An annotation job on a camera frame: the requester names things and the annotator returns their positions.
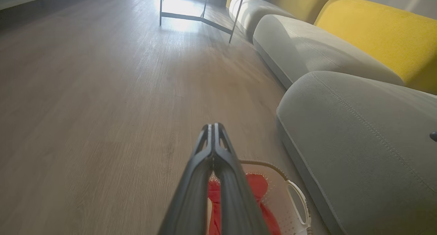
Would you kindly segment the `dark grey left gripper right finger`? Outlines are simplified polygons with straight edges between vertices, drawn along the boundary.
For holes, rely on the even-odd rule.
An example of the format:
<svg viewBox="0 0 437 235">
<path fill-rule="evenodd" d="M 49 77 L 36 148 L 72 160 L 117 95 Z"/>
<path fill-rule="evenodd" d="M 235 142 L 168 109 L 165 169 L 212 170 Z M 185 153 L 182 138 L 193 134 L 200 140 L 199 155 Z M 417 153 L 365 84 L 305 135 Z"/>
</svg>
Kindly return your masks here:
<svg viewBox="0 0 437 235">
<path fill-rule="evenodd" d="M 214 123 L 214 174 L 221 186 L 221 234 L 268 235 L 261 210 L 221 123 Z"/>
</svg>

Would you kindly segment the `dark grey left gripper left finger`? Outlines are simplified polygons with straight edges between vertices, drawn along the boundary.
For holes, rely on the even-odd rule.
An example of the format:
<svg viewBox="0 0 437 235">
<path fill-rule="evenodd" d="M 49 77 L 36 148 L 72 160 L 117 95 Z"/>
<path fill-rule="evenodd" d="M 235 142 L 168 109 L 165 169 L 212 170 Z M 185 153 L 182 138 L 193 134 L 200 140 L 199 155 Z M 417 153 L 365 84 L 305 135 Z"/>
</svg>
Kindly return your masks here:
<svg viewBox="0 0 437 235">
<path fill-rule="evenodd" d="M 204 125 L 160 225 L 160 235 L 207 234 L 208 185 L 213 170 L 212 136 L 212 125 Z"/>
</svg>

